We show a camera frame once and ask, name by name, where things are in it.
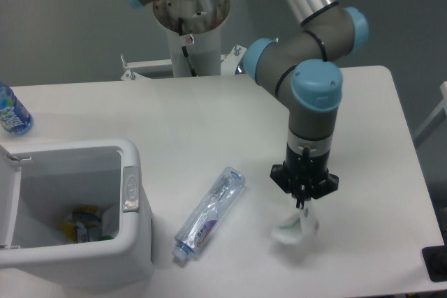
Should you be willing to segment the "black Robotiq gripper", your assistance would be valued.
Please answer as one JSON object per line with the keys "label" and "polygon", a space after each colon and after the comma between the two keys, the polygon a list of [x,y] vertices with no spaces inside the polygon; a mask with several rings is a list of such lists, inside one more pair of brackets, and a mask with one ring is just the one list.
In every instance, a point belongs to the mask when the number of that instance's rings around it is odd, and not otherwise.
{"label": "black Robotiq gripper", "polygon": [[296,199],[297,208],[303,208],[312,198],[319,199],[338,189],[339,177],[329,173],[329,156],[330,150],[311,156],[308,148],[298,154],[287,146],[285,161],[272,166],[270,178]]}

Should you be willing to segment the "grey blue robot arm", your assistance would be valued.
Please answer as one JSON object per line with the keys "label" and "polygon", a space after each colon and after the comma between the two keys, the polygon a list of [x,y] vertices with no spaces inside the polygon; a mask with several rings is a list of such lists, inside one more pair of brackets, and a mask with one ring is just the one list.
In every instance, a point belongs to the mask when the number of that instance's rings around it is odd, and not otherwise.
{"label": "grey blue robot arm", "polygon": [[[229,0],[127,0],[151,5],[168,34],[176,77],[218,75],[221,48],[211,37],[226,21]],[[335,61],[369,38],[365,16],[337,0],[287,0],[301,27],[289,40],[262,38],[242,57],[242,70],[289,111],[286,158],[270,176],[298,208],[337,190],[328,171],[332,134],[342,99],[342,74]]]}

